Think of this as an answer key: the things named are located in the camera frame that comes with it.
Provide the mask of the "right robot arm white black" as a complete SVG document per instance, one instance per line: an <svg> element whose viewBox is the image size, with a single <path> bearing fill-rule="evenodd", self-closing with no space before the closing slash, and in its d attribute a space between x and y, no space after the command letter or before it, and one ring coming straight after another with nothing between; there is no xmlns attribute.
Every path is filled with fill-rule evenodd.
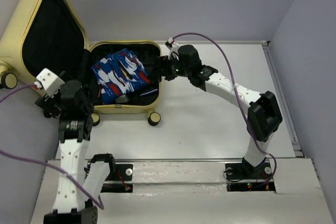
<svg viewBox="0 0 336 224"><path fill-rule="evenodd" d="M238 107L250 135L241 171L248 178L258 175L268 155L269 142L283 121L274 93L245 88L235 82L234 76L225 77L217 69L202 64L197 49L192 45L179 45L172 40L165 46L169 54L157 59L158 79L187 78L194 87Z"/></svg>

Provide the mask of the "yellow hard-shell suitcase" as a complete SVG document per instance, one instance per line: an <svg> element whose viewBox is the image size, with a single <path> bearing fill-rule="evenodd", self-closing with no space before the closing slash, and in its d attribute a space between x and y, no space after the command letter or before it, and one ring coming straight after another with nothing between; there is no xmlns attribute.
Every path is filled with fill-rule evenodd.
<svg viewBox="0 0 336 224"><path fill-rule="evenodd" d="M146 71L153 73L156 58L161 55L157 43L107 40L91 44L69 0L20 0L1 38L1 87L13 89L19 81L33 83L36 76L48 68L67 79L78 79L90 88L95 124L100 122L101 114L146 113L148 123L155 126L161 120L155 111L161 90L158 82L131 93L128 103L102 103L91 67L108 54L124 48L132 50ZM140 96L153 89L159 91Z"/></svg>

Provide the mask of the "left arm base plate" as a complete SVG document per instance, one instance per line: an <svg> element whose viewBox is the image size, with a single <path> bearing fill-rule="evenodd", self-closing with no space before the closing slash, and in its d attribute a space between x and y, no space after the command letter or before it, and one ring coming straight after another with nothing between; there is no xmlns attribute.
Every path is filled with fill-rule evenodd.
<svg viewBox="0 0 336 224"><path fill-rule="evenodd" d="M115 172L111 172L105 180L102 193L132 193L133 164L116 163Z"/></svg>

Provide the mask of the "blue red white cloth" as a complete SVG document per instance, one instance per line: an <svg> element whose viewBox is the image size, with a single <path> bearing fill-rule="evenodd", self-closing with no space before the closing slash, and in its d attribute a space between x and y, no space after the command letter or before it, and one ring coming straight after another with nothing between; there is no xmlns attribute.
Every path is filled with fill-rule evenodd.
<svg viewBox="0 0 336 224"><path fill-rule="evenodd" d="M126 48L108 54L97 61L91 70L101 88L100 97L104 105L152 84L143 63L132 50Z"/></svg>

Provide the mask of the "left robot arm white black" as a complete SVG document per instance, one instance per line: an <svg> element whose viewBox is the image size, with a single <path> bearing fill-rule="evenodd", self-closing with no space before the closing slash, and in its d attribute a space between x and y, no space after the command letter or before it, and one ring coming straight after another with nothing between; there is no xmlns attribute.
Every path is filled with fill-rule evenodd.
<svg viewBox="0 0 336 224"><path fill-rule="evenodd" d="M89 90L80 81L66 80L45 68L36 77L36 85L45 90L37 104L59 119L58 147L60 165L56 198L44 223L97 223L98 210L104 209L100 197L106 179L116 174L112 154L96 154L86 160L94 107Z"/></svg>

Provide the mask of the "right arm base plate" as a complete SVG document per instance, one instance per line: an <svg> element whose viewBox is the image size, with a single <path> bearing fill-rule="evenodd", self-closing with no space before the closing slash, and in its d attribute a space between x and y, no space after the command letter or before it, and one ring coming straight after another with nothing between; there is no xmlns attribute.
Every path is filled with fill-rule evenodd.
<svg viewBox="0 0 336 224"><path fill-rule="evenodd" d="M227 182L228 192L276 191L269 162L252 174L243 171L241 163L227 163L223 177Z"/></svg>

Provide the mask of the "grey cube box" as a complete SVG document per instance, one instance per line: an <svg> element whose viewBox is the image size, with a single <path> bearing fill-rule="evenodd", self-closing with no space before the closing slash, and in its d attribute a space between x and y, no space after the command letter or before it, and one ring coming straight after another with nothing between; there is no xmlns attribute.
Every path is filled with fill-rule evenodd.
<svg viewBox="0 0 336 224"><path fill-rule="evenodd" d="M116 104L128 103L128 102L129 102L129 97L126 94L121 95L115 99Z"/></svg>

